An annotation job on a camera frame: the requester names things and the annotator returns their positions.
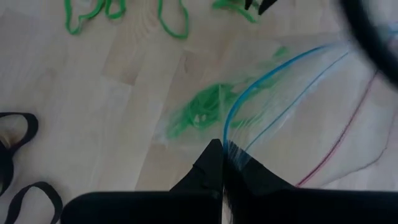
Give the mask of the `green rubber bands bunch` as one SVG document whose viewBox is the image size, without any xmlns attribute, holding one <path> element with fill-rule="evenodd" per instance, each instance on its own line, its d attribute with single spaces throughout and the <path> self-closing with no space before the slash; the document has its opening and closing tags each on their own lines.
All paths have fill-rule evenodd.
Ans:
<svg viewBox="0 0 398 224">
<path fill-rule="evenodd" d="M 289 49 L 286 46 L 279 47 L 273 53 L 271 59 L 262 63 L 261 67 L 273 67 L 276 65 L 276 62 L 286 57 L 288 52 Z M 236 83 L 219 82 L 199 91 L 188 103 L 170 116 L 169 123 L 166 126 L 167 139 L 176 139 L 189 127 L 197 131 L 204 131 L 214 126 L 216 123 L 221 122 L 222 115 L 229 112 L 229 109 L 232 108 L 233 104 L 244 91 L 243 89 L 238 90 L 238 87 L 248 84 L 254 78 L 255 77 L 247 77 L 241 82 Z M 282 78 L 282 74 L 263 81 L 258 87 L 254 87 L 240 105 L 251 100 L 251 98 L 264 90 L 271 89 L 280 78 Z M 240 128 L 244 124 L 256 120 L 255 117 L 256 116 L 238 119 L 232 121 L 230 125 L 232 128 Z"/>
</svg>

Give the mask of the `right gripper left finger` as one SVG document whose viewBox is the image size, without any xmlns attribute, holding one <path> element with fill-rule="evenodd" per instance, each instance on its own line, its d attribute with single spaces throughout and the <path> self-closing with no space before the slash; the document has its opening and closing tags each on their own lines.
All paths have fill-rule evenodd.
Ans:
<svg viewBox="0 0 398 224">
<path fill-rule="evenodd" d="M 92 192 L 67 203 L 61 224 L 221 224 L 223 146 L 213 139 L 168 191 Z"/>
</svg>

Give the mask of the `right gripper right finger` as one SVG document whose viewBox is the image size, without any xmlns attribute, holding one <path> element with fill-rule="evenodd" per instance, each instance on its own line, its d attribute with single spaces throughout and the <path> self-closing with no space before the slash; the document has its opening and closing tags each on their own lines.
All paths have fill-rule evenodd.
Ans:
<svg viewBox="0 0 398 224">
<path fill-rule="evenodd" d="M 398 192 L 295 187 L 233 142 L 223 159 L 232 224 L 398 224 Z"/>
</svg>

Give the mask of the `clear plastic zip bag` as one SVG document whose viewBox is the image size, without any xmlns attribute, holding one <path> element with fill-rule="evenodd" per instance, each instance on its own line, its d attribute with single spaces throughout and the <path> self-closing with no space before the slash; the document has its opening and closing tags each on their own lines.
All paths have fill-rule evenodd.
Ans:
<svg viewBox="0 0 398 224">
<path fill-rule="evenodd" d="M 281 46 L 288 55 L 261 67 Z M 271 87 L 240 105 L 263 81 Z M 219 82 L 255 77 L 221 122 L 189 127 L 167 139 L 170 116 L 199 91 Z M 386 148 L 398 94 L 344 33 L 279 38 L 243 37 L 232 43 L 216 70 L 188 58 L 173 80 L 153 142 L 183 162 L 193 162 L 218 139 L 235 143 L 273 173 L 299 187 L 319 187 L 376 161 Z M 240 128 L 231 122 L 256 116 Z"/>
</svg>

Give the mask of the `green rubber bands pile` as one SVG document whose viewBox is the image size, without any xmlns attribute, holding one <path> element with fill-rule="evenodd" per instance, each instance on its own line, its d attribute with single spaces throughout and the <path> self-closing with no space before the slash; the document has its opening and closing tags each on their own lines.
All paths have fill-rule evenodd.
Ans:
<svg viewBox="0 0 398 224">
<path fill-rule="evenodd" d="M 187 8 L 184 6 L 182 0 L 178 0 L 178 5 L 180 6 L 183 13 L 184 27 L 182 33 L 174 32 L 164 21 L 163 14 L 163 0 L 157 0 L 157 18 L 164 29 L 164 31 L 171 37 L 175 39 L 185 40 L 189 36 L 190 22 L 189 13 Z M 72 0 L 63 0 L 64 10 L 65 10 L 65 28 L 71 35 L 78 35 L 81 33 L 83 23 L 94 18 L 97 14 L 101 12 L 102 9 L 105 11 L 105 15 L 110 20 L 120 19 L 126 12 L 126 0 L 118 0 L 119 9 L 116 12 L 111 12 L 111 6 L 113 5 L 113 0 L 97 0 L 96 5 L 92 11 L 81 14 L 77 17 L 77 25 L 72 26 Z M 211 7 L 213 9 L 227 9 L 235 11 L 238 14 L 246 18 L 250 23 L 256 23 L 257 20 L 254 16 L 244 8 L 245 0 L 214 0 Z"/>
</svg>

